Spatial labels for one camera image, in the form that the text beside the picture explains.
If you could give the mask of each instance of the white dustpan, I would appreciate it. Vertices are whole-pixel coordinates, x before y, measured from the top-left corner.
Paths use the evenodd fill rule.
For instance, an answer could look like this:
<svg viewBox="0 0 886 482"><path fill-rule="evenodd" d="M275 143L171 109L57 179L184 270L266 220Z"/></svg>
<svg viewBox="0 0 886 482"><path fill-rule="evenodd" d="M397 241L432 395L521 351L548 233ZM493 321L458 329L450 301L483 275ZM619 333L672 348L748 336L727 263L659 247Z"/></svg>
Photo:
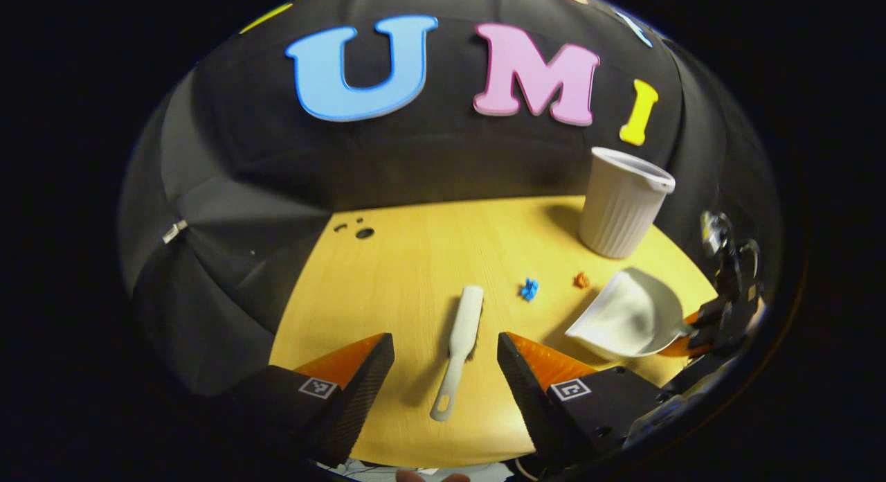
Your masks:
<svg viewBox="0 0 886 482"><path fill-rule="evenodd" d="M619 271L566 336L601 357L654 355L694 329L670 287L636 268Z"/></svg>

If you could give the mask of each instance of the white brush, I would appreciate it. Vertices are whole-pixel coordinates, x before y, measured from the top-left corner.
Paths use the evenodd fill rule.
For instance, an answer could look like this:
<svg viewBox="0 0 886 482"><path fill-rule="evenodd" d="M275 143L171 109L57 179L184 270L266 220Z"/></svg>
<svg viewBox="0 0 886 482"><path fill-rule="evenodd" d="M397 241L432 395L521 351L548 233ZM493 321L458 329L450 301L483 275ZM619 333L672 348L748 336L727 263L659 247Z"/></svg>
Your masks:
<svg viewBox="0 0 886 482"><path fill-rule="evenodd" d="M465 360L474 357L477 348L477 331L480 326L480 313L483 309L483 289L477 285L468 285L462 290L462 300L458 303L455 324L449 337L449 365L446 375L440 384L437 399L431 409L431 418L445 422L452 414L455 404L455 391L462 380L462 369Z"/></svg>

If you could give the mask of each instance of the letter u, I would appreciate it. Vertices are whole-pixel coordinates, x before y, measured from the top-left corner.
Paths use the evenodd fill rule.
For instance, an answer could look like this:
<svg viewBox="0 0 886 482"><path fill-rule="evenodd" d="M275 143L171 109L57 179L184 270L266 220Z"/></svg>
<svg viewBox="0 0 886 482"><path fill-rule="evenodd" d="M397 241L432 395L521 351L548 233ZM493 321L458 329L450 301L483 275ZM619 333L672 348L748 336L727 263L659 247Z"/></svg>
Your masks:
<svg viewBox="0 0 886 482"><path fill-rule="evenodd" d="M390 77L374 87L354 88L345 81L345 43L354 27L336 27L304 37L286 48L295 60L295 89L301 106L332 122L383 116L408 105L424 87L425 36L437 28L426 15L386 18L376 30L390 36Z"/></svg>

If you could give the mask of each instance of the ribbed plastic cup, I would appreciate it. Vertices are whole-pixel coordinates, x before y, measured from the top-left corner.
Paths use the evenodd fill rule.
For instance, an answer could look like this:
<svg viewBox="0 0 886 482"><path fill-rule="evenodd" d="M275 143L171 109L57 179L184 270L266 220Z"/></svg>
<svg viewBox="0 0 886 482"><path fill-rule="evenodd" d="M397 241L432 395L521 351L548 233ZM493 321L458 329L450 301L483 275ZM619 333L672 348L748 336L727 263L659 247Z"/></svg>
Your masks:
<svg viewBox="0 0 886 482"><path fill-rule="evenodd" d="M646 235L676 180L642 158L608 148L591 150L591 177L579 238L608 258L627 258Z"/></svg>

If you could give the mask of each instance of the cup rim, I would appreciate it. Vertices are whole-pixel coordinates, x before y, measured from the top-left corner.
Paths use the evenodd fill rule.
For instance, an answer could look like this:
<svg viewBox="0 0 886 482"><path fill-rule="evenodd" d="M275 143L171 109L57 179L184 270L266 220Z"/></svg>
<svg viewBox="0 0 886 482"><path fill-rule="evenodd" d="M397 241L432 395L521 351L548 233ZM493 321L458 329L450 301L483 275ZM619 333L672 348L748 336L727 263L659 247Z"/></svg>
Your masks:
<svg viewBox="0 0 886 482"><path fill-rule="evenodd" d="M673 186L676 183L676 179L674 179L667 170L656 166L654 163L649 163L640 157L624 153L624 151L612 150L611 148L603 148L600 147L600 145L596 145L591 148L591 153L612 166L627 170L627 172L639 174L646 179L651 179L662 185Z"/></svg>

